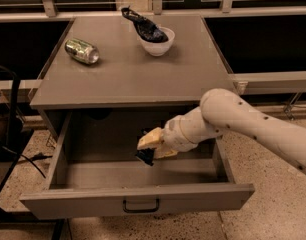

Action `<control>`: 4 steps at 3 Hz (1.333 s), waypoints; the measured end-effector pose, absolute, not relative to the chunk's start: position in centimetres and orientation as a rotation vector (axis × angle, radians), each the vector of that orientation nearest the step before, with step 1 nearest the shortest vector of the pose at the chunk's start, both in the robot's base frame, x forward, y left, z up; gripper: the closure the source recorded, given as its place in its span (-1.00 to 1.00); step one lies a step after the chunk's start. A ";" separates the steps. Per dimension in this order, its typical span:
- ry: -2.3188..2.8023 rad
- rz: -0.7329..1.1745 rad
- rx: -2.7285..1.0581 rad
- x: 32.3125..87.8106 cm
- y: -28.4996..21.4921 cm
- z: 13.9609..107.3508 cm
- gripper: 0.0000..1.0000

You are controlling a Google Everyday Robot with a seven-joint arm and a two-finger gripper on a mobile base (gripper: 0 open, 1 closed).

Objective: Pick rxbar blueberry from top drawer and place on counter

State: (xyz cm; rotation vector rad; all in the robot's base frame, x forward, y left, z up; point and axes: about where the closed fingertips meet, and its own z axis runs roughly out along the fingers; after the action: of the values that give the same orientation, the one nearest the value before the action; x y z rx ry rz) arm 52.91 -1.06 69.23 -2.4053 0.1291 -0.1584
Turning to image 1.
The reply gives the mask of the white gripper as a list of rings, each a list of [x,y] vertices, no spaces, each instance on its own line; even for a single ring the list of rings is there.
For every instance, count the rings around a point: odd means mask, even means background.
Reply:
[[[140,138],[138,150],[155,149],[154,158],[175,156],[178,152],[188,152],[197,147],[184,134],[181,127],[182,116],[168,120],[163,128],[157,127]]]

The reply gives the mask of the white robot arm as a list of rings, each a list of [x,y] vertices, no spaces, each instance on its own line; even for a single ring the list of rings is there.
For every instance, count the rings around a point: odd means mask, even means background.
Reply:
[[[306,128],[264,114],[226,89],[207,91],[197,108],[151,130],[137,148],[151,149],[160,159],[188,152],[228,130],[255,140],[306,175]]]

